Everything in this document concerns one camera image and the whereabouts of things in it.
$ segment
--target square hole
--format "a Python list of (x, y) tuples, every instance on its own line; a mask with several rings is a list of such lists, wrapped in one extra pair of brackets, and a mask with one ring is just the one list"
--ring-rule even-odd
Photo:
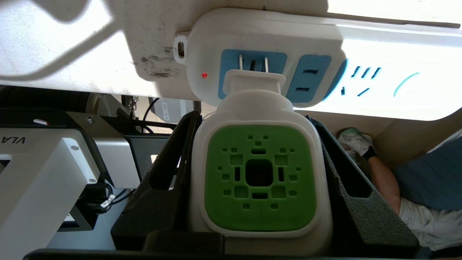
[(289, 165), (289, 159), (287, 158), (287, 155), (275, 155), (274, 163), (276, 165)]
[(274, 186), (271, 188), (271, 197), (272, 198), (285, 198), (286, 197), (286, 188), (284, 186)]
[(248, 198), (249, 189), (247, 186), (235, 186), (234, 187), (234, 197), (235, 198)]
[(245, 164), (245, 182), (249, 186), (270, 186), (273, 183), (273, 164), (268, 160), (248, 160)]
[(231, 165), (242, 165), (242, 163), (243, 163), (242, 155), (230, 155)]

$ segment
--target black cable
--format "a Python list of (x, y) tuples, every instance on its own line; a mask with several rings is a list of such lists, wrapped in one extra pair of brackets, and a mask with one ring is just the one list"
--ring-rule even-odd
[(151, 130), (151, 128), (149, 128), (147, 125), (143, 125), (142, 127), (143, 127), (143, 129), (146, 129), (150, 134), (154, 134), (154, 132)]
[(111, 185), (109, 185), (107, 183), (95, 183), (95, 184), (91, 184), (90, 186), (104, 186), (104, 187), (106, 187), (106, 189), (108, 189), (108, 191), (109, 191), (108, 198), (109, 198), (110, 195), (114, 194), (114, 192), (112, 191)]
[(146, 109), (145, 116), (143, 117), (143, 121), (146, 121), (146, 117), (147, 117), (149, 111), (151, 110), (151, 108), (152, 108), (152, 106), (154, 105), (154, 103), (157, 102), (157, 100), (159, 100), (159, 98), (154, 99), (154, 100), (149, 104), (149, 107)]
[(115, 205), (123, 200), (125, 200), (126, 198), (128, 198), (130, 195), (132, 195), (132, 193), (135, 191), (135, 190), (132, 190), (131, 192), (129, 192), (127, 195), (125, 195), (124, 197), (122, 197), (121, 199), (117, 200), (117, 201), (112, 201), (111, 205)]
[(133, 125), (139, 125), (139, 126), (157, 126), (157, 127), (163, 127), (163, 128), (170, 128), (172, 130), (175, 129), (176, 124), (170, 124), (170, 123), (161, 123), (161, 122), (149, 122), (149, 121), (133, 121)]
[(124, 194), (127, 191), (127, 189), (123, 190), (121, 193), (117, 194), (117, 196), (114, 199), (118, 199), (122, 194)]

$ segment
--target person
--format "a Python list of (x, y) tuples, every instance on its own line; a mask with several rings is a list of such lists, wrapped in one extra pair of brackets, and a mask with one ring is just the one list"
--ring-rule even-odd
[[(420, 245), (431, 249), (430, 258), (457, 257), (462, 260), (462, 207), (460, 205), (462, 196), (457, 197), (462, 190), (462, 186), (460, 186), (460, 180), (462, 180), (462, 157), (460, 157), (462, 138), (458, 138), (455, 142), (451, 142), (451, 145), (444, 145), (404, 166), (398, 166), (399, 171), (395, 174), (400, 176), (400, 182), (398, 182), (395, 174), (378, 158), (371, 140), (367, 135), (360, 133), (358, 129), (348, 128), (344, 130), (340, 133), (338, 141), (350, 146), (351, 150), (359, 153), (368, 161), (371, 167), (372, 183), (390, 207), (415, 234)], [(415, 171), (419, 168), (422, 169), (421, 174)], [(437, 196), (432, 196), (432, 189), (438, 187), (446, 189), (444, 185), (454, 185), (455, 187), (447, 187), (448, 191), (433, 192)], [(402, 193), (406, 193), (407, 198), (404, 198)], [(449, 210), (439, 207), (438, 203), (441, 204), (441, 201), (444, 200), (452, 202), (448, 206)]]

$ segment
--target power strip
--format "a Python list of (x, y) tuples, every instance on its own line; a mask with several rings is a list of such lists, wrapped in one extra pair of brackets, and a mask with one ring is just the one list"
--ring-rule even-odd
[(458, 29), (221, 8), (173, 44), (195, 95), (215, 106), (239, 54), (255, 71), (266, 57), (269, 72), (286, 77), (281, 94), (301, 109), (435, 120), (462, 104)]

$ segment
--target cable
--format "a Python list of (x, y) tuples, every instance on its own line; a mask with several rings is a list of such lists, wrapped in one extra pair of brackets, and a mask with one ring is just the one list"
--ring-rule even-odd
[(91, 184), (90, 186), (104, 186), (104, 187), (106, 187), (106, 189), (108, 189), (108, 191), (109, 191), (108, 197), (110, 195), (114, 194), (113, 191), (112, 191), (111, 185), (109, 185), (107, 183), (95, 183), (95, 184)]
[(151, 130), (151, 128), (149, 128), (147, 125), (143, 125), (142, 127), (143, 127), (143, 129), (146, 129), (150, 134), (154, 134), (154, 132)]
[(128, 198), (130, 195), (132, 195), (132, 193), (135, 191), (136, 189), (133, 189), (131, 192), (129, 192), (127, 195), (125, 195), (124, 197), (122, 197), (121, 199), (117, 200), (117, 201), (112, 201), (111, 205), (115, 205), (123, 200), (125, 200), (126, 198)]
[(127, 189), (123, 190), (121, 193), (117, 194), (117, 196), (114, 199), (118, 199), (122, 194), (124, 194), (127, 191)]
[(159, 100), (159, 98), (154, 99), (154, 100), (149, 104), (149, 107), (146, 109), (145, 116), (143, 117), (143, 121), (146, 121), (147, 114), (148, 114), (149, 111), (151, 110), (151, 108), (152, 108), (152, 106), (154, 105), (154, 103), (157, 102), (157, 100)]

